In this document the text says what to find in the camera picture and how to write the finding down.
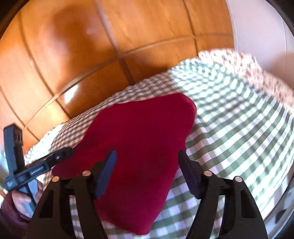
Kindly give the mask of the person's left hand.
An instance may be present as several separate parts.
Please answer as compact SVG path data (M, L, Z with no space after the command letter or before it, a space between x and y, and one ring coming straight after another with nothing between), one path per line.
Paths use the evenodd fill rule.
M37 181L37 183L38 183L38 192L35 195L35 200L38 203L43 194L43 184L40 181ZM13 191L11 196L12 196L12 200L16 209L24 216L31 218L29 212L25 208L25 205L31 202L30 197L18 191Z

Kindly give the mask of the dark red sleeve forearm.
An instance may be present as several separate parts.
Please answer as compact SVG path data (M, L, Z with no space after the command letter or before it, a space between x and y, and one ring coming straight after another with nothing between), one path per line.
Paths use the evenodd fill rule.
M8 193L1 205L1 234L3 238L26 238L31 218L20 213Z

